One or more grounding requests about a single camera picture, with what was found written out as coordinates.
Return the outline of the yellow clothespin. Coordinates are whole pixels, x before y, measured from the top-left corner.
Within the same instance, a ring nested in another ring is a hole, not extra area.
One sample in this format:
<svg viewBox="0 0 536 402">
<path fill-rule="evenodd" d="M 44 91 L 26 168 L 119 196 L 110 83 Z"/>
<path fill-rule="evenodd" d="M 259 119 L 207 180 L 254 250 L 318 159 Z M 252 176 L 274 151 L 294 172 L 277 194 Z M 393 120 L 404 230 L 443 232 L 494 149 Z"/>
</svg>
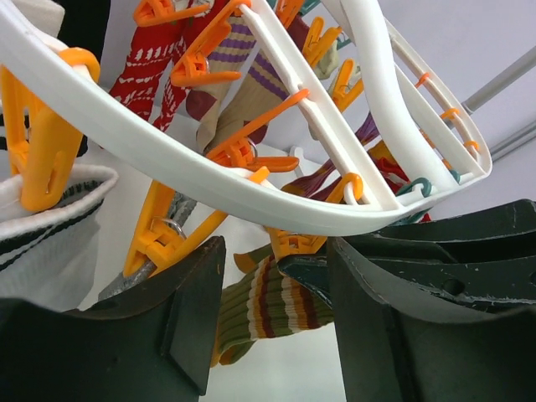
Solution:
<svg viewBox="0 0 536 402">
<path fill-rule="evenodd" d="M 126 255 L 125 277 L 138 272 L 148 261 L 156 266 L 155 274 L 177 264 L 197 249 L 227 218 L 226 213 L 215 211 L 185 237 L 164 222 L 174 194 L 170 187 L 152 181 Z"/>
</svg>

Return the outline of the white oval sock hanger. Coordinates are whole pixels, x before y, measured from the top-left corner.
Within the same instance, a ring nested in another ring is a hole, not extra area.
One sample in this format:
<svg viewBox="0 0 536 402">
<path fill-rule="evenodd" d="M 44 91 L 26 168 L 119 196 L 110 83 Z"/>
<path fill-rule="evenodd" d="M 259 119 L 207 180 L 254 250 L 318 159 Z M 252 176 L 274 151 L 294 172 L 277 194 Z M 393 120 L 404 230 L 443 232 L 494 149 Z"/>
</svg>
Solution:
<svg viewBox="0 0 536 402">
<path fill-rule="evenodd" d="M 395 63 L 423 70 L 423 59 L 397 34 L 376 1 L 328 1 L 326 9 L 357 48 L 368 108 L 379 134 L 408 178 L 426 178 L 429 196 L 395 195 L 357 140 L 283 25 L 264 1 L 243 5 L 250 31 L 298 102 L 302 123 L 277 122 L 284 133 L 303 131 L 322 145 L 340 173 L 363 180 L 363 197 L 327 204 L 250 183 L 159 131 L 73 71 L 10 1 L 1 4 L 1 61 L 38 98 L 108 152 L 138 171 L 214 209 L 293 232 L 357 235 L 381 229 L 486 178 L 489 149 L 471 117 L 459 111 L 446 124 Z"/>
</svg>

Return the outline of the grey sock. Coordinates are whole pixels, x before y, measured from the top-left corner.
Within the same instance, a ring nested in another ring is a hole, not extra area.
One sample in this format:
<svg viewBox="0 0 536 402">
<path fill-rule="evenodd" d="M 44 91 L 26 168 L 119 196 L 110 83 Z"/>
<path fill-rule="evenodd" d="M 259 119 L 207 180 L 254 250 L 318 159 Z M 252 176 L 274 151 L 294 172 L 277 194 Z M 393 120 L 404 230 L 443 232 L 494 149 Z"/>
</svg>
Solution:
<svg viewBox="0 0 536 402">
<path fill-rule="evenodd" d="M 161 243 L 159 238 L 156 238 L 153 245 L 147 247 L 149 255 L 142 255 L 145 260 L 141 266 L 131 275 L 124 276 L 120 273 L 107 287 L 105 287 L 98 296 L 98 301 L 104 301 L 105 299 L 116 296 L 134 286 L 144 282 L 157 270 L 157 264 L 152 261 L 152 257 L 157 258 L 157 262 L 163 262 L 163 257 L 158 256 L 158 248 L 163 248 L 169 240 L 187 238 L 183 231 L 183 224 L 187 221 L 190 214 L 193 212 L 197 205 L 197 201 L 186 196 L 183 193 L 175 193 L 171 202 L 171 206 L 165 217 L 156 217 L 152 220 L 150 229 L 156 224 L 156 229 L 163 233 L 168 238 L 164 239 Z"/>
</svg>

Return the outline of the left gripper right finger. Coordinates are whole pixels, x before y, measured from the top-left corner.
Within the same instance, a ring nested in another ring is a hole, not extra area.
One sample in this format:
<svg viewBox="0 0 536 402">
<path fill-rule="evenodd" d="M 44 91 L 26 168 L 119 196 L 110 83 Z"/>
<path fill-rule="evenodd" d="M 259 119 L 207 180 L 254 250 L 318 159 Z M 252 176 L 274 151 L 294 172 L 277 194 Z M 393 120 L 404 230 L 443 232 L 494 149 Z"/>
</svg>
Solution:
<svg viewBox="0 0 536 402">
<path fill-rule="evenodd" d="M 347 400 L 422 401 L 405 320 L 448 323 L 461 308 L 376 266 L 342 238 L 328 241 L 327 265 Z"/>
</svg>

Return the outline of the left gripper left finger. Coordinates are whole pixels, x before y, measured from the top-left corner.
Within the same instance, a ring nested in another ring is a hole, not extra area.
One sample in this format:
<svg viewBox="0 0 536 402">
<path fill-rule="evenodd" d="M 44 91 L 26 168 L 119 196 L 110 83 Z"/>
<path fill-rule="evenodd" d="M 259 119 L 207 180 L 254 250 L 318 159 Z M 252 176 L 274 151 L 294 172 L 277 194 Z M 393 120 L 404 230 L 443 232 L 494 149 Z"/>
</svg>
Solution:
<svg viewBox="0 0 536 402">
<path fill-rule="evenodd" d="M 225 242 L 76 313 L 78 396 L 205 394 L 223 284 Z"/>
</svg>

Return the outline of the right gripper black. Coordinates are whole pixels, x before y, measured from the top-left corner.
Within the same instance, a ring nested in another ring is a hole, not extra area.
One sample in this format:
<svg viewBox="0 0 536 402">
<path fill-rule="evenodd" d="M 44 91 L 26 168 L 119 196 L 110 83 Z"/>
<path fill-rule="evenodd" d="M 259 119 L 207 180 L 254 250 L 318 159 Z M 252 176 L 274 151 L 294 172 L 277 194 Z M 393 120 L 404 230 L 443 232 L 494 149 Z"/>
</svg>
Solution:
<svg viewBox="0 0 536 402">
<path fill-rule="evenodd" d="M 535 303 L 535 202 L 349 236 L 365 262 L 459 306 L 496 313 Z"/>
</svg>

